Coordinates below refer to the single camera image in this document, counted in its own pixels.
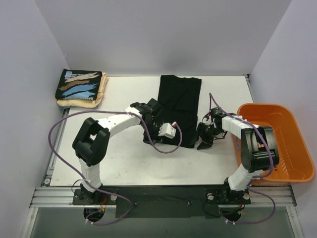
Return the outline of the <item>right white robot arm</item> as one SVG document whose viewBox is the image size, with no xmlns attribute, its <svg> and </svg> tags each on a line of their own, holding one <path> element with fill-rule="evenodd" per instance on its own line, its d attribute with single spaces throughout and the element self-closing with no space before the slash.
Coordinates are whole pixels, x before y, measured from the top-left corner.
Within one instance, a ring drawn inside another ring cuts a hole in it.
<svg viewBox="0 0 317 238">
<path fill-rule="evenodd" d="M 230 133 L 240 140 L 241 164 L 224 181 L 221 198 L 234 202 L 247 190 L 253 180 L 269 176 L 279 164 L 279 152 L 272 127 L 253 124 L 242 116 L 226 113 L 215 107 L 198 124 L 194 142 L 200 141 L 197 149 L 209 149 L 215 140 Z"/>
</svg>

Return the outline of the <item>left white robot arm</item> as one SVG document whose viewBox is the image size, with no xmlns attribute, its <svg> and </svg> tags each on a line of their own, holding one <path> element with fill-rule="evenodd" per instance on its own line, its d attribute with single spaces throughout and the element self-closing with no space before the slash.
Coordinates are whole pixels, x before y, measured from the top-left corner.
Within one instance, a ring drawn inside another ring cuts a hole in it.
<svg viewBox="0 0 317 238">
<path fill-rule="evenodd" d="M 163 121 L 162 107 L 155 99 L 150 99 L 148 103 L 135 102 L 123 114 L 99 120 L 87 118 L 83 122 L 72 147 L 85 177 L 81 191 L 90 204 L 97 204 L 102 198 L 99 190 L 102 186 L 100 162 L 106 155 L 110 138 L 137 125 L 141 125 L 145 131 L 145 143 L 150 140 L 161 142 L 163 137 L 174 138 L 176 135 L 173 125 Z"/>
</svg>

